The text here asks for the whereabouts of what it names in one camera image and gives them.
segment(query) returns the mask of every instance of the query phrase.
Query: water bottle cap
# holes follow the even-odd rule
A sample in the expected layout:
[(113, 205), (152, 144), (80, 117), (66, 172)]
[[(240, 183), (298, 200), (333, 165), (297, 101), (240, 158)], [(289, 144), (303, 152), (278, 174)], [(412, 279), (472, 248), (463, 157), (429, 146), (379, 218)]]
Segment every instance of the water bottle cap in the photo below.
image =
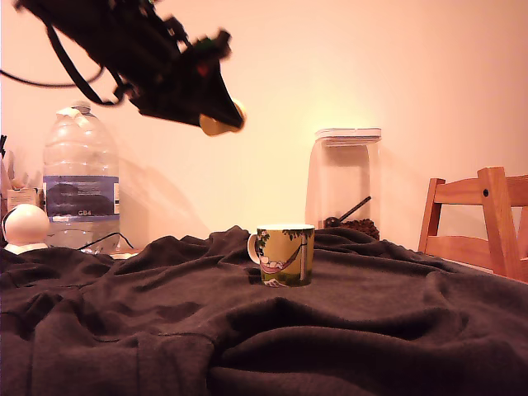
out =
[(84, 115), (89, 114), (92, 109), (89, 101), (75, 101), (72, 104), (72, 108), (79, 110)]

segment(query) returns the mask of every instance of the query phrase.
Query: large plastic water bottle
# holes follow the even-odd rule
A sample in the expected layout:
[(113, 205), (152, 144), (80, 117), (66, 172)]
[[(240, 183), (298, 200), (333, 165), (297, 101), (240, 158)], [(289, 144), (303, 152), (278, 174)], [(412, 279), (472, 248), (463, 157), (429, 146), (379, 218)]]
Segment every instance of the large plastic water bottle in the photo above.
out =
[[(90, 104), (57, 113), (45, 143), (43, 190), (50, 221), (46, 243), (79, 249), (120, 230), (119, 157)], [(119, 234), (85, 247), (110, 252)]]

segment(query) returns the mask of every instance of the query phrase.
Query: water bottle label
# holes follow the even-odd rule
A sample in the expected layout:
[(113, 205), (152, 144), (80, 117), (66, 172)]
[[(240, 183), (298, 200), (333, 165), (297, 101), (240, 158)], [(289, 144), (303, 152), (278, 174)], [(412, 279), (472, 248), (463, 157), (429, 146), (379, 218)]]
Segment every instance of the water bottle label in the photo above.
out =
[(119, 177), (44, 176), (49, 221), (119, 220)]

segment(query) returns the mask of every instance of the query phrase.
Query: coffee beans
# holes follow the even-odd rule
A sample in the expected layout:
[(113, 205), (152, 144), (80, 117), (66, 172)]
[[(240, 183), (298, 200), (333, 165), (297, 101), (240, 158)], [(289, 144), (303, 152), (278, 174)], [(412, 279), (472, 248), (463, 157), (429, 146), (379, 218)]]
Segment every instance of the coffee beans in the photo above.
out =
[(361, 231), (362, 233), (366, 233), (378, 241), (380, 240), (380, 231), (376, 228), (374, 221), (371, 219), (344, 221), (341, 223), (341, 227), (347, 227), (349, 229)]

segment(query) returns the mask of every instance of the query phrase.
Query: jar lid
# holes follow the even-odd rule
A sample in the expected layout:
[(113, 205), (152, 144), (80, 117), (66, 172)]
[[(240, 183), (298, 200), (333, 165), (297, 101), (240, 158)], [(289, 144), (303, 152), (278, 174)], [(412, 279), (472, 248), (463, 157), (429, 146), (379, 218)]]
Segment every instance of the jar lid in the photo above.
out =
[(318, 130), (315, 135), (332, 146), (362, 145), (379, 142), (381, 128), (331, 128)]

